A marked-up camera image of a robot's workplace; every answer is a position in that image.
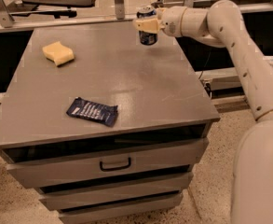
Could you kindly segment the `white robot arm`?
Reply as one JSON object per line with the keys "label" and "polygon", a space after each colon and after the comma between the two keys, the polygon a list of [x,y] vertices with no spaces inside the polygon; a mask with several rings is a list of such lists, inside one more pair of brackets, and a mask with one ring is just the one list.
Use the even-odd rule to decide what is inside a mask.
{"label": "white robot arm", "polygon": [[133,25],[227,49],[256,121],[235,154],[231,224],[273,224],[273,67],[251,39],[239,7],[221,0],[209,8],[159,8]]}

